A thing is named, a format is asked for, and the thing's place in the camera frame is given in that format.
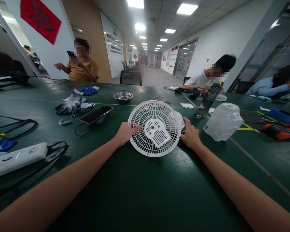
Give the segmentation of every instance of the red banner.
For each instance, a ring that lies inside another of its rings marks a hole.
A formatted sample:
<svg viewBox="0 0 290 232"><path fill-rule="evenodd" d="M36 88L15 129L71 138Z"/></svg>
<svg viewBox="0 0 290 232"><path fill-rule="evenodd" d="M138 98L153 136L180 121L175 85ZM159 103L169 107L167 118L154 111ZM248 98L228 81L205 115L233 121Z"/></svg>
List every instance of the red banner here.
<svg viewBox="0 0 290 232"><path fill-rule="evenodd" d="M20 17L55 44L61 21L40 0L21 0Z"/></svg>

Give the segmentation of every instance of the blue shirt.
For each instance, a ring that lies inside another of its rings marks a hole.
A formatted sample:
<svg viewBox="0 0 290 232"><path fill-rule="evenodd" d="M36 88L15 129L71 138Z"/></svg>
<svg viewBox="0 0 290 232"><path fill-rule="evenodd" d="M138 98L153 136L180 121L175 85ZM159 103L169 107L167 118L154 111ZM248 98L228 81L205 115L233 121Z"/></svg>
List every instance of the blue shirt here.
<svg viewBox="0 0 290 232"><path fill-rule="evenodd" d="M270 97L274 96L280 92L290 91L288 85L281 85L275 88L273 86L273 77L264 78L255 83L246 94L253 94L257 96Z"/></svg>

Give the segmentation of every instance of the yellow shirt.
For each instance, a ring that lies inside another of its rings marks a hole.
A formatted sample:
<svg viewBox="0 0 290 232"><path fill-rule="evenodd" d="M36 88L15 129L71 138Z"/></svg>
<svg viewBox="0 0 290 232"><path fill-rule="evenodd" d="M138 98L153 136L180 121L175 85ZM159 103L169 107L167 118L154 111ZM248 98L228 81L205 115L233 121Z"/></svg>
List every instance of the yellow shirt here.
<svg viewBox="0 0 290 232"><path fill-rule="evenodd" d="M82 62L93 74L95 74L99 78L100 68L96 61L89 58L88 60L82 60ZM68 68L71 69L68 80L92 82L92 80L87 76L85 71L71 61L69 61Z"/></svg>

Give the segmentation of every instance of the desk fan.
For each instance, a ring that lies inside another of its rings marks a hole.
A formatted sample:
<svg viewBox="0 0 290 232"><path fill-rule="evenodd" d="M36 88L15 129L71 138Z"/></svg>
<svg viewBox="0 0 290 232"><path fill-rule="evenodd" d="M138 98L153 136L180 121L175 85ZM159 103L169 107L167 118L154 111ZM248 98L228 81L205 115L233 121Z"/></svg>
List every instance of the desk fan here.
<svg viewBox="0 0 290 232"><path fill-rule="evenodd" d="M145 101L138 105L128 119L130 128L142 129L130 139L133 147L149 157L170 153L177 145L185 123L180 113L162 101Z"/></svg>

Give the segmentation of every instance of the floor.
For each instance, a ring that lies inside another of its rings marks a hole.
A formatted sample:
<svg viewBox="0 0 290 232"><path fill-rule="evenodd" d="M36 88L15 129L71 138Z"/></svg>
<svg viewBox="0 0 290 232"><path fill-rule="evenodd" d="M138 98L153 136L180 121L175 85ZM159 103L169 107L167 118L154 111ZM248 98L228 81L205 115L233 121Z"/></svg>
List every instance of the floor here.
<svg viewBox="0 0 290 232"><path fill-rule="evenodd" d="M119 84L120 75L109 79L106 83ZM181 87L183 80L169 74L160 68L144 68L144 74L142 75L143 86L157 86L157 87Z"/></svg>

